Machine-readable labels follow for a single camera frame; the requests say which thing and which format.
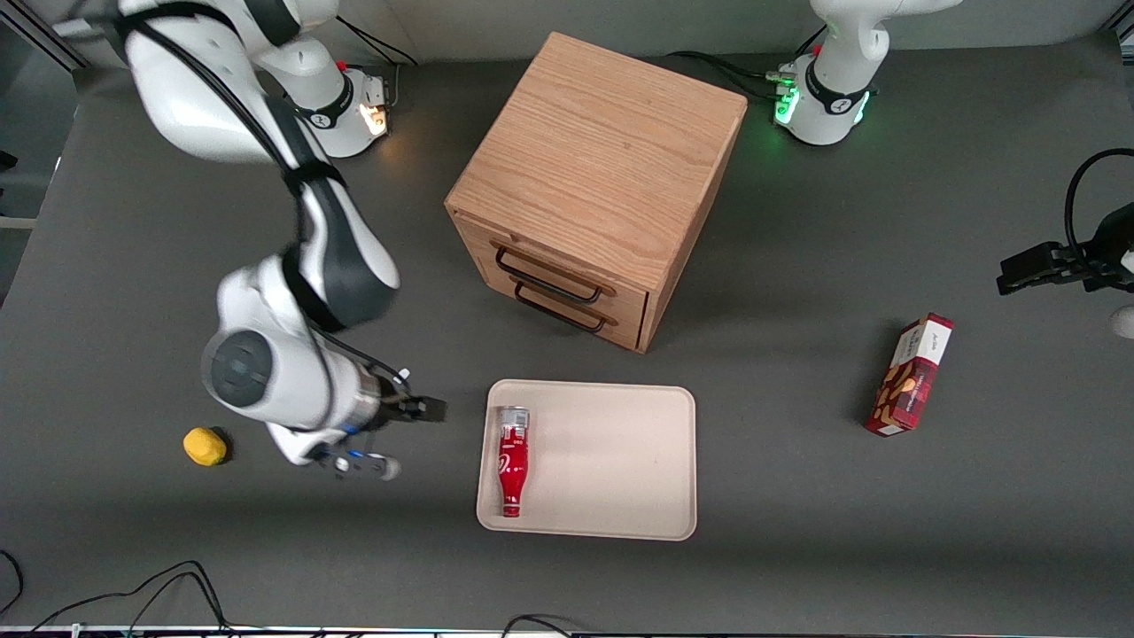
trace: white ball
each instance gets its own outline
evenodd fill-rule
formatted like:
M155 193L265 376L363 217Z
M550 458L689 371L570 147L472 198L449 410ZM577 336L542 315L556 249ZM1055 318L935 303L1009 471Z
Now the white ball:
M1110 314L1110 330L1123 339L1134 340L1134 305L1124 305Z

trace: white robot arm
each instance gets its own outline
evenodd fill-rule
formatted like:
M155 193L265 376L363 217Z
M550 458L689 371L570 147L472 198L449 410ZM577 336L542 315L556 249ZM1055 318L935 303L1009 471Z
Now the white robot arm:
M868 87L890 50L882 20L932 14L962 0L811 0L828 26L818 58L804 53L780 67L796 80L775 121L809 144L835 144L862 119Z
M380 363L331 337L380 316L399 286L392 258L358 214L318 131L305 122L311 118L301 119L303 100L325 96L331 88L349 94L342 86L350 79L316 41L279 42L332 17L336 7L327 1L121 0L111 23L146 112L163 136L205 159L272 161L296 199L296 241L221 281L220 329L205 348L202 371L210 394L264 422L296 465L386 420L440 420L445 408L409 397L398 376L401 389L395 389L376 374ZM297 48L313 54L288 63ZM265 95L249 59L274 65L301 107ZM285 67L289 70L279 74ZM365 109L350 114L363 121ZM340 141L370 141L366 126L324 130ZM328 349L328 341L357 359Z

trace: red box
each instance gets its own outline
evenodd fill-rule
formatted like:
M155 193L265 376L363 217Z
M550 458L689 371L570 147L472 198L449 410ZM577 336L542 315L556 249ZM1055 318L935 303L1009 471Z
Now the red box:
M939 314L930 314L902 331L890 369L866 422L868 431L878 436L894 436L917 427L951 334L953 322Z

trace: beige tray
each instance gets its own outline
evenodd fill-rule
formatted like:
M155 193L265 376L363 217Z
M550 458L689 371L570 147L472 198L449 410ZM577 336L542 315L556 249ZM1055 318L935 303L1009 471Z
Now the beige tray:
M500 514L496 408L531 411L521 516ZM476 518L496 531L685 541L697 527L685 389L503 380L489 391Z

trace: red can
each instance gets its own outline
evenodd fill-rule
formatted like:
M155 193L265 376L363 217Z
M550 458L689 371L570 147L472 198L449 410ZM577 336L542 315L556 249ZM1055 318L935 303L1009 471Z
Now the red can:
M519 497L527 480L527 408L508 406L497 411L500 422L500 458L498 471L503 493L503 516L519 516Z

